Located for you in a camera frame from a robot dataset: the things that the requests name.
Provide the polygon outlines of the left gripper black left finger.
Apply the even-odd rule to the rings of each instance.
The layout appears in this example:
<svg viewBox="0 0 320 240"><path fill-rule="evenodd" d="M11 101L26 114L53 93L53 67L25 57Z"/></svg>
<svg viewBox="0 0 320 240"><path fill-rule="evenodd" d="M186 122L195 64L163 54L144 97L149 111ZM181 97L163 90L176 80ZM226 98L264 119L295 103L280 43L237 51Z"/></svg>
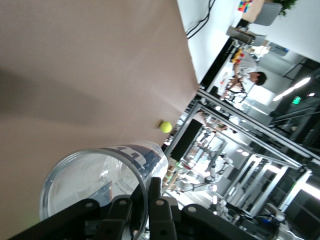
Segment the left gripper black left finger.
<svg viewBox="0 0 320 240"><path fill-rule="evenodd" d="M87 198L11 237L12 240L121 240L133 201L118 196L106 206Z"/></svg>

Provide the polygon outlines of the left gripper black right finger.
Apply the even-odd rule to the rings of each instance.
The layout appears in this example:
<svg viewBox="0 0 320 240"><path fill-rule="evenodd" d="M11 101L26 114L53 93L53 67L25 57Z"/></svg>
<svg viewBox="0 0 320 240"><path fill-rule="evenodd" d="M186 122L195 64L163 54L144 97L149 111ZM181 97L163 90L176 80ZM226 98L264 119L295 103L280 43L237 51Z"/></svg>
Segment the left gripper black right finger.
<svg viewBox="0 0 320 240"><path fill-rule="evenodd" d="M250 240L251 235L198 204L179 209L161 197L162 181L152 177L148 193L151 240Z"/></svg>

